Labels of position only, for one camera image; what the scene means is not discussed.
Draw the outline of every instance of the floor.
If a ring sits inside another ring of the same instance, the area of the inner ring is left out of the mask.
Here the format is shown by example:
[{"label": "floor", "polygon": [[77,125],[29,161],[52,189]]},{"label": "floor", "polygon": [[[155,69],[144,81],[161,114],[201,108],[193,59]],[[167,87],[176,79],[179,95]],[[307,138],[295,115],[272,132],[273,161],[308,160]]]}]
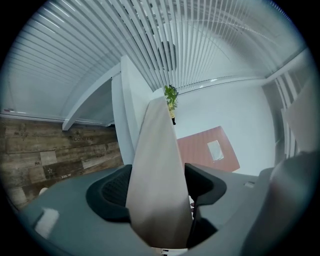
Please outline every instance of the floor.
[{"label": "floor", "polygon": [[0,178],[21,209],[42,188],[65,179],[123,165],[116,129],[75,124],[0,119]]}]

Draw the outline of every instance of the white paper on desk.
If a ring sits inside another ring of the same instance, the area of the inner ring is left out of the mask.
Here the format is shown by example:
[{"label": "white paper on desk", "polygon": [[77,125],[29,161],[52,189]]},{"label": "white paper on desk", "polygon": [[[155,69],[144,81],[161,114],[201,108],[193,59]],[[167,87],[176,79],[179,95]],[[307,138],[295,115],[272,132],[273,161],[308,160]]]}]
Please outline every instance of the white paper on desk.
[{"label": "white paper on desk", "polygon": [[211,153],[213,161],[217,161],[224,158],[224,154],[222,153],[219,141],[214,140],[207,143],[209,151]]},{"label": "white paper on desk", "polygon": [[189,195],[166,99],[150,101],[127,192],[133,230],[151,247],[185,248],[192,224]]}]

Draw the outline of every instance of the green leaves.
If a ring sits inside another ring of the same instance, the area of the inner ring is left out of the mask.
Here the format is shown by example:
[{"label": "green leaves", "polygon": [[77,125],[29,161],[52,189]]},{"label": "green leaves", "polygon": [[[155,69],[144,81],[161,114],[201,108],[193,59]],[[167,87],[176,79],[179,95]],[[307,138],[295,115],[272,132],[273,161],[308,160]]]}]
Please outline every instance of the green leaves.
[{"label": "green leaves", "polygon": [[169,86],[165,85],[164,86],[164,95],[166,97],[168,105],[172,105],[172,109],[174,110],[177,108],[177,96],[178,96],[177,89],[173,87],[171,84]]}]

